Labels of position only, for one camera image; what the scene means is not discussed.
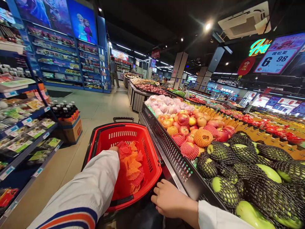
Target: tiled floor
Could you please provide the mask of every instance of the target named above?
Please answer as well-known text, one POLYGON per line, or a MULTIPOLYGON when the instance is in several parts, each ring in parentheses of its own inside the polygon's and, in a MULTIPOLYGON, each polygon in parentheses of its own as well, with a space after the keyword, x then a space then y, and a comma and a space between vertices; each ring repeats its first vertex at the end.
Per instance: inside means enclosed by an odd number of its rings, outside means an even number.
POLYGON ((120 85, 121 87, 115 87, 111 94, 47 87, 51 90, 73 92, 66 98, 57 100, 75 101, 81 112, 83 133, 76 145, 57 151, 0 229, 27 228, 52 195, 80 172, 95 127, 113 122, 113 117, 133 117, 138 122, 138 114, 133 112, 129 105, 127 89, 121 81, 120 85))

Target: green neon sign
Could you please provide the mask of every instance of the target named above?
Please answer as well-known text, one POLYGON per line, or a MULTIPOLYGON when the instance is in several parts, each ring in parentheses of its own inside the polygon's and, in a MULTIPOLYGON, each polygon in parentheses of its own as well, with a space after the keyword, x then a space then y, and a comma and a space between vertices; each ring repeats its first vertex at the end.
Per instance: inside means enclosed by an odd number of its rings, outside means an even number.
POLYGON ((260 39, 253 43, 250 47, 249 56, 256 56, 258 54, 263 54, 267 51, 271 45, 272 40, 260 39))

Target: ceiling vent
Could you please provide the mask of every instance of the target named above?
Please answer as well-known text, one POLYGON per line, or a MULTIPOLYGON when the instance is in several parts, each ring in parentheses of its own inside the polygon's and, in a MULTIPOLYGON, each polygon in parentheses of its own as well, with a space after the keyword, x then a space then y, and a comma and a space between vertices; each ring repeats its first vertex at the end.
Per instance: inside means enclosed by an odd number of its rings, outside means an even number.
MULTIPOLYGON (((252 34, 262 34, 269 20, 268 1, 244 10, 218 22, 229 39, 240 38, 252 34)), ((271 30, 271 24, 265 33, 271 30)))

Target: blue stripe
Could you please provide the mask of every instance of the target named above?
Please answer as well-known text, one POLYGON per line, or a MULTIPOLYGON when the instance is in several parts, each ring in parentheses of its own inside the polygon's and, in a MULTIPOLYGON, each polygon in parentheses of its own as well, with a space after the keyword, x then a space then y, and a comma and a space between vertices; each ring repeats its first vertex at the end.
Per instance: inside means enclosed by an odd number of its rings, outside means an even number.
POLYGON ((76 213, 76 212, 77 213, 82 213, 82 212, 88 213, 89 215, 92 216, 92 218, 95 222, 95 225, 96 225, 96 223, 98 221, 98 215, 96 214, 96 212, 94 210, 92 210, 91 208, 80 207, 80 208, 72 208, 72 209, 69 209, 69 210, 64 210, 62 212, 56 213, 51 218, 49 218, 47 221, 45 221, 44 223, 42 223, 41 225, 36 227, 36 229, 41 228, 43 225, 47 224, 48 222, 51 222, 52 220, 54 220, 56 218, 62 217, 64 215, 69 215, 69 214, 72 214, 72 213, 76 213))
POLYGON ((89 226, 86 223, 80 222, 80 221, 63 223, 63 224, 60 224, 57 226, 50 227, 49 229, 62 229, 62 228, 67 228, 67 227, 72 227, 72 226, 78 226, 83 229, 89 229, 89 226))

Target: red shopping basket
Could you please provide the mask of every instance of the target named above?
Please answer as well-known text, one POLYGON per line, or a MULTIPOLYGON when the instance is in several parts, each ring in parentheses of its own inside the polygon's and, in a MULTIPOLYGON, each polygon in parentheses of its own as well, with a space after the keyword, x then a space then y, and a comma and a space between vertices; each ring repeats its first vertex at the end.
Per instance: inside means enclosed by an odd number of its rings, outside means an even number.
POLYGON ((160 159, 147 127, 134 123, 134 119, 129 117, 116 117, 113 118, 113 121, 114 123, 96 127, 92 131, 83 168, 90 159, 99 154, 102 150, 108 150, 121 141, 124 141, 127 144, 135 141, 139 153, 141 152, 143 154, 142 167, 144 179, 141 183, 141 188, 137 193, 126 198, 111 201, 110 207, 106 212, 124 209, 140 200, 152 189, 162 173, 160 159), (132 122, 116 122, 116 120, 119 119, 128 119, 132 120, 132 122))

